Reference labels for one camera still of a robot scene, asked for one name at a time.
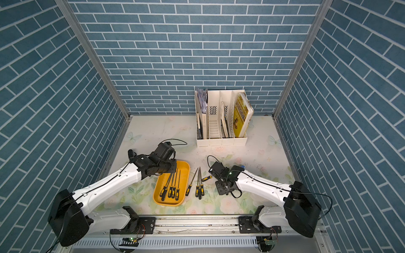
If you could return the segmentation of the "file tool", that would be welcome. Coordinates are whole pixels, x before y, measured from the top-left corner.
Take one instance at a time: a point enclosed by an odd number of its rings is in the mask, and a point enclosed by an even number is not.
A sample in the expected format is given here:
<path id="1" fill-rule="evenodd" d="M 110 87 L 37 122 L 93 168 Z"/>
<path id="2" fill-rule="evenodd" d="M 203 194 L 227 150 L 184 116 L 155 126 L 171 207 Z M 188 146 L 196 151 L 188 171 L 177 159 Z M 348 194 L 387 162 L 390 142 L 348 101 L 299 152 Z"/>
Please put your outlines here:
<path id="1" fill-rule="evenodd" d="M 176 194 L 176 183 L 177 183 L 177 175 L 178 175 L 178 170 L 176 171 L 176 173 L 174 174 L 174 183 L 173 183 L 173 188 L 172 188 L 172 192 L 171 192 L 171 198 L 174 199 L 175 198 L 175 194 Z"/>
<path id="2" fill-rule="evenodd" d="M 192 188 L 192 185 L 193 185 L 193 181 L 194 181 L 194 179 L 195 179 L 195 177 L 196 177 L 196 175 L 197 175 L 197 172 L 198 172 L 198 169 L 196 169 L 196 171 L 195 171 L 195 173 L 194 173 L 194 176 L 193 176 L 193 178 L 192 178 L 190 184 L 189 184 L 188 187 L 187 187 L 185 196 L 189 196 L 190 191 L 191 191 L 191 188 Z"/>
<path id="3" fill-rule="evenodd" d="M 176 178 L 176 182 L 177 182 L 177 186 L 175 187 L 175 195 L 173 195 L 173 197 L 175 198 L 176 201 L 179 200 L 179 191 L 180 191 L 180 175 L 181 172 L 178 171 L 177 172 L 177 178 Z"/>
<path id="4" fill-rule="evenodd" d="M 201 167 L 198 168 L 198 198 L 199 200 L 202 199 L 203 196 L 202 192 L 202 182 L 201 182 Z"/>
<path id="5" fill-rule="evenodd" d="M 200 183 L 199 183 L 199 179 L 200 179 L 200 167 L 197 169 L 197 181 L 196 181 L 196 192 L 195 192 L 195 197 L 199 198 L 199 194 L 200 194 Z"/>
<path id="6" fill-rule="evenodd" d="M 170 187 L 169 187 L 169 191 L 168 191 L 168 198 L 171 198 L 171 192 L 172 192 L 172 188 L 173 188 L 173 183 L 174 183 L 174 175 L 173 175 L 173 177 L 171 179 L 171 183 L 170 183 Z"/>
<path id="7" fill-rule="evenodd" d="M 207 176 L 207 177 L 204 177 L 204 178 L 202 178 L 202 182 L 205 182 L 205 181 L 207 181 L 207 180 L 209 180 L 209 179 L 212 179 L 212 176 Z"/>
<path id="8" fill-rule="evenodd" d="M 161 197 L 161 200 L 164 201 L 166 199 L 167 192 Z"/>

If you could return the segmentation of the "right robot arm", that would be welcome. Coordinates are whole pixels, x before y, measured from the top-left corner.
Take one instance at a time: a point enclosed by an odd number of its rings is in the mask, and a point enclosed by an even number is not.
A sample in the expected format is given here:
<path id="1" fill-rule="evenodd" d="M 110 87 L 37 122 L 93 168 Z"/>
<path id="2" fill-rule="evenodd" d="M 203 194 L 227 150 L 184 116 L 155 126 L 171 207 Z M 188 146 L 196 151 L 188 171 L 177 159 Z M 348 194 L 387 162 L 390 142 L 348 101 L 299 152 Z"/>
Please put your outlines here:
<path id="1" fill-rule="evenodd" d="M 281 227 L 288 226 L 304 237 L 314 236 L 322 207 L 303 183 L 274 182 L 239 166 L 227 168 L 220 162 L 215 162 L 208 172 L 216 179 L 220 195 L 249 192 L 277 205 L 276 208 L 261 205 L 252 217 L 240 218 L 240 233 L 280 233 Z"/>

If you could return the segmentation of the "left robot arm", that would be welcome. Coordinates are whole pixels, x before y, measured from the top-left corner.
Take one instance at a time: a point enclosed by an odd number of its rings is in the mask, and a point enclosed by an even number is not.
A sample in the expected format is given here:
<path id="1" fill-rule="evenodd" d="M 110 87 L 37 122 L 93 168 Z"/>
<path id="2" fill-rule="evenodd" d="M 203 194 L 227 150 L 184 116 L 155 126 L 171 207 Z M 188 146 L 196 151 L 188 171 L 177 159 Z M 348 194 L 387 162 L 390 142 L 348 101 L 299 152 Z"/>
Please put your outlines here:
<path id="1" fill-rule="evenodd" d="M 150 176 L 173 173 L 177 168 L 176 152 L 169 142 L 161 142 L 149 155 L 133 155 L 129 163 L 115 173 L 82 189 L 60 191 L 51 205 L 48 224 L 61 246 L 75 244 L 86 234 L 114 230 L 134 233 L 139 230 L 139 216 L 130 207 L 97 215 L 95 209 L 122 189 Z"/>

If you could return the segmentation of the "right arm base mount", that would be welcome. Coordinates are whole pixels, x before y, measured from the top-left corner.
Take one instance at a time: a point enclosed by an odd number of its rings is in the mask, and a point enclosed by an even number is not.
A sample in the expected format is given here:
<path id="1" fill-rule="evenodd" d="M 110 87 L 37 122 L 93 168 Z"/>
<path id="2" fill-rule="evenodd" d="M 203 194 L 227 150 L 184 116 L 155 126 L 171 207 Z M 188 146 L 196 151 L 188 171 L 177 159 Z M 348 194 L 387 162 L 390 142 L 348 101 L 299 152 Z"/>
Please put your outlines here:
<path id="1" fill-rule="evenodd" d="M 281 233 L 283 227 L 289 227 L 281 207 L 259 206 L 253 215 L 240 216 L 238 223 L 241 234 Z"/>

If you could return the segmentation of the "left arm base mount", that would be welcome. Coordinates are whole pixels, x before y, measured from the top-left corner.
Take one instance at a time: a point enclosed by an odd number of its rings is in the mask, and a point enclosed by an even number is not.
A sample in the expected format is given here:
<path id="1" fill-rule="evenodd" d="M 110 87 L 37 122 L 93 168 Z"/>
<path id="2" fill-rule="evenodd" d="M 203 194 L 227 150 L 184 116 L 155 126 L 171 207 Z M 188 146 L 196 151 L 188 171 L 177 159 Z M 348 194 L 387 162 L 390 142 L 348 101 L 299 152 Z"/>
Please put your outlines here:
<path id="1" fill-rule="evenodd" d="M 88 215 L 93 220 L 88 234 L 112 231 L 113 235 L 153 234 L 156 217 L 139 216 L 130 206 L 113 211 L 93 211 Z"/>

